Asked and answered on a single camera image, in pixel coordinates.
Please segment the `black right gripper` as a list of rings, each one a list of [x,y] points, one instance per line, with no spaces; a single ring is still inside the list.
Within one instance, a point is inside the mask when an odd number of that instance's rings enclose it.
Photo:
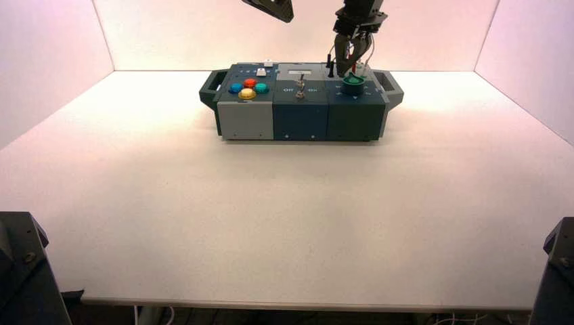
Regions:
[[[372,35],[377,33],[388,16],[381,11],[383,0],[344,0],[336,11],[333,31],[336,54],[336,71],[344,77],[358,63],[373,44]]]

